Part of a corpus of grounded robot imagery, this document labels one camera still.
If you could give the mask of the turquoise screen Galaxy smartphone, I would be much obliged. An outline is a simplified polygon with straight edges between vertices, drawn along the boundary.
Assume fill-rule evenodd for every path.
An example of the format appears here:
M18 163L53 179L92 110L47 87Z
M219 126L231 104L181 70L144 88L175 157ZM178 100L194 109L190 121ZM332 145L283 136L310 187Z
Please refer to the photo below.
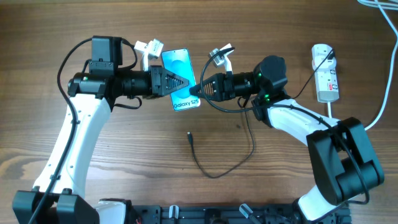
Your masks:
M174 111L183 111L200 106L200 99L190 93L196 85L190 54L187 49L167 50L161 53L164 68L172 72L169 89Z

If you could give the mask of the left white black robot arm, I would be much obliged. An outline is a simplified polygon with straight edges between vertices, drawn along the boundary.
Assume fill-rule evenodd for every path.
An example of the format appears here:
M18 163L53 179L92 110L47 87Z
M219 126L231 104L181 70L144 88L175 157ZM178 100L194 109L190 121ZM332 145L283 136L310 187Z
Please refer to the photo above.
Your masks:
M19 223L139 223L130 200L85 200L88 168L98 136L120 96L156 99L188 86L164 67L123 65L121 37L94 36L91 58L61 94L67 112L50 158L31 190L18 191L12 209Z

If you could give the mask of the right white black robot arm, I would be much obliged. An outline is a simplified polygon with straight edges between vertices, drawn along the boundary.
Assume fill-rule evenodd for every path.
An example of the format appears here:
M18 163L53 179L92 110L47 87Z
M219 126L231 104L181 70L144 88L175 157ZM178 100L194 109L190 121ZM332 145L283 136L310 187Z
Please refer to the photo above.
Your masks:
M366 205L384 173L364 126L356 118L327 118L300 106L284 90L285 73L285 60L271 55L251 72L234 74L227 68L201 79L190 93L211 106L254 95L250 111L258 121L308 147L315 186L296 201L305 221L319 221L344 205Z

